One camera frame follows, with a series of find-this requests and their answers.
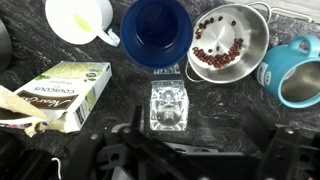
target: white mug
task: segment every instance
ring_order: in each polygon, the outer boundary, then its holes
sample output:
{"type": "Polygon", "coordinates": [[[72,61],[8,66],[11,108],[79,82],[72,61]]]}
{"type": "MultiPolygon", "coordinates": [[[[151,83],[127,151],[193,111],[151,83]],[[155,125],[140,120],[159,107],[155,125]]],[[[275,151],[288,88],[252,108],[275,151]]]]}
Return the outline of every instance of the white mug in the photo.
{"type": "Polygon", "coordinates": [[[72,44],[86,44],[97,36],[112,46],[120,38],[109,29],[113,9],[109,0],[47,0],[46,16],[52,30],[72,44]]]}

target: dark blue bowl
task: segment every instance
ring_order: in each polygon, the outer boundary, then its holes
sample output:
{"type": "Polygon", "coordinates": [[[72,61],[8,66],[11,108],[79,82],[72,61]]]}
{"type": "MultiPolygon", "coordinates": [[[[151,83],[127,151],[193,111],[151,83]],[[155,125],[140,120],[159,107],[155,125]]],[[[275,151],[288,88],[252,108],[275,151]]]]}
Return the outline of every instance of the dark blue bowl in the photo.
{"type": "Polygon", "coordinates": [[[177,0],[138,0],[121,23],[125,51],[148,68],[166,68],[179,62],[192,38],[190,16],[177,0]]]}

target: white mug handle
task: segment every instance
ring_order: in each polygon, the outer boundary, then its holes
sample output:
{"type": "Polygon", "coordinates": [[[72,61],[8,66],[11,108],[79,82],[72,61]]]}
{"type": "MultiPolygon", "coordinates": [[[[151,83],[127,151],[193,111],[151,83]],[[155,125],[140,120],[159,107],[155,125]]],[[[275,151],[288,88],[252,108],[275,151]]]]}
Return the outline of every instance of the white mug handle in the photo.
{"type": "Polygon", "coordinates": [[[120,43],[120,38],[112,31],[112,29],[109,29],[108,34],[104,32],[104,30],[100,30],[97,32],[98,36],[105,41],[106,43],[110,44],[111,46],[117,47],[120,43]]]}

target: blue mug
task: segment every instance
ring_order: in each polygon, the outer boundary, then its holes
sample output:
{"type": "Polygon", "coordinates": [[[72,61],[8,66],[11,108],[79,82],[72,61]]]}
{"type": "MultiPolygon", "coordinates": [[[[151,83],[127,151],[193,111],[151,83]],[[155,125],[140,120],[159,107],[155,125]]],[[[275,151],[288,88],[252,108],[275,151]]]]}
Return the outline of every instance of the blue mug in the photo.
{"type": "Polygon", "coordinates": [[[257,81],[284,105],[305,108],[320,101],[320,41],[298,36],[269,50],[255,71],[257,81]],[[306,49],[301,45],[307,43],[306,49]]]}
{"type": "Polygon", "coordinates": [[[177,0],[138,0],[126,12],[120,29],[122,45],[138,64],[167,68],[189,50],[192,21],[177,0]]]}

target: black granite countertop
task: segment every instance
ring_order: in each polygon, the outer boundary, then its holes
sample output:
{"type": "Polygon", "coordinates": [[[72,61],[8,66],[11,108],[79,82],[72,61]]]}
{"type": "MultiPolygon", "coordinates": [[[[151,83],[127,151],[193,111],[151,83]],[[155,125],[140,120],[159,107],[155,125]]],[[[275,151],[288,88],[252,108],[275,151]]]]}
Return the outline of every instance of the black granite countertop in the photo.
{"type": "MultiPolygon", "coordinates": [[[[121,18],[132,2],[111,0],[115,12],[111,27],[117,34],[121,18]]],[[[192,19],[224,4],[222,0],[180,2],[192,19]]],[[[49,27],[44,5],[45,0],[0,0],[0,18],[11,35],[14,51],[11,66],[0,74],[0,84],[16,90],[60,61],[107,61],[112,64],[113,78],[79,133],[46,131],[29,138],[21,130],[1,129],[13,132],[27,148],[40,148],[64,157],[63,147],[72,151],[79,134],[110,132],[114,125],[129,122],[137,105],[145,106],[145,130],[148,137],[254,156],[260,156],[261,153],[241,129],[245,107],[259,112],[272,123],[300,129],[306,136],[320,131],[320,104],[306,109],[287,108],[266,93],[252,76],[226,85],[193,83],[183,76],[190,99],[187,130],[153,132],[147,121],[153,71],[134,64],[121,46],[111,47],[98,38],[81,46],[63,41],[49,27]]],[[[272,17],[269,28],[270,47],[288,43],[300,34],[320,37],[319,26],[278,15],[272,17]]],[[[182,71],[186,60],[179,63],[182,71]]]]}

